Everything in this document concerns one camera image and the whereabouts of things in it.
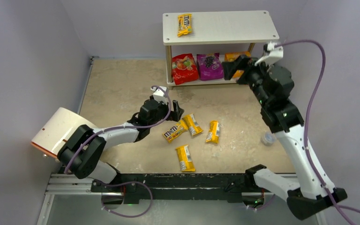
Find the orange candy bag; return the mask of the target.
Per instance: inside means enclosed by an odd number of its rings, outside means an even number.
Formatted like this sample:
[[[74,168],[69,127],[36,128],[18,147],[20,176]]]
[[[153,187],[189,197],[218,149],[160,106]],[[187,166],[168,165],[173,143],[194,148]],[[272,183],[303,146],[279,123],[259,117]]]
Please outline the orange candy bag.
[[[224,61],[222,62],[222,66],[223,69],[225,71],[225,80],[229,80],[229,76],[228,76],[228,66],[226,65],[226,62],[233,62],[235,61],[239,56],[241,55],[246,55],[248,57],[251,57],[250,52],[248,51],[243,51],[243,52],[230,52],[230,53],[226,53],[225,57],[224,57]]]

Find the yellow M&M bag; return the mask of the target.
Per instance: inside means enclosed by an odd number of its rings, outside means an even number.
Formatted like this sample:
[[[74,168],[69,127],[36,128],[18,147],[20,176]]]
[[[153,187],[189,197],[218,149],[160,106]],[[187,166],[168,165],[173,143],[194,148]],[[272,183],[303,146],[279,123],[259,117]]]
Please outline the yellow M&M bag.
[[[188,131],[187,124],[180,120],[175,125],[173,125],[169,130],[163,133],[163,137],[171,143],[174,139],[178,138],[181,134]]]
[[[192,14],[181,14],[177,17],[178,20],[178,32],[177,37],[189,35],[193,32],[192,29]]]

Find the purple candy bag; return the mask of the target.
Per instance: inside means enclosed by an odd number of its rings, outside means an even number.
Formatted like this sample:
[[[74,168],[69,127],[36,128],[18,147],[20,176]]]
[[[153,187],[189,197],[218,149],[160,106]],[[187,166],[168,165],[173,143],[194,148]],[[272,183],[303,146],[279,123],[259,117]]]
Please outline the purple candy bag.
[[[220,54],[197,54],[197,69],[201,81],[219,80],[224,78],[224,69],[219,60]]]

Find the red candy bag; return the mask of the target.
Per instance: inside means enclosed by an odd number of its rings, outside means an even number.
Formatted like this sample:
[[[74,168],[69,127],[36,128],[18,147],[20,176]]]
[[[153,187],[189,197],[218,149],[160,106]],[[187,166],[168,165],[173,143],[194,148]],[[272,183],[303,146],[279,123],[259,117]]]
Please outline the red candy bag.
[[[191,53],[177,55],[172,58],[172,79],[176,85],[199,79],[195,59]]]

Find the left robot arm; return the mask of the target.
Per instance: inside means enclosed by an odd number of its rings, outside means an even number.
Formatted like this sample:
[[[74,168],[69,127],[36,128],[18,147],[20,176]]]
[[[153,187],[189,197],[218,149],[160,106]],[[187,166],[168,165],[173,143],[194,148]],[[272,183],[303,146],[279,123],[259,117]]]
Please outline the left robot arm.
[[[108,148],[135,143],[145,138],[150,129],[161,121],[178,122],[184,113],[178,101],[158,102],[150,97],[139,112],[123,125],[109,128],[91,128],[80,125],[58,152],[58,160],[65,171],[70,171],[79,179],[93,178],[103,183],[111,183],[119,174],[112,165],[100,160]]]

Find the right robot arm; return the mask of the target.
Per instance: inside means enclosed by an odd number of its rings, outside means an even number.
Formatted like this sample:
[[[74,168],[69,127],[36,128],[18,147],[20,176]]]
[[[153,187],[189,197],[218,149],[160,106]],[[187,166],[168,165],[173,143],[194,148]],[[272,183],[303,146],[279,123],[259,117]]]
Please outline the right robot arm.
[[[345,200],[347,193],[336,187],[323,170],[309,140],[304,136],[306,124],[289,96],[294,88],[291,72],[281,66],[257,64],[246,55],[223,62],[225,79],[241,70],[238,84],[250,87],[261,106],[261,115],[290,158],[297,181],[289,181],[263,165],[246,170],[247,184],[264,188],[286,201],[299,220]]]

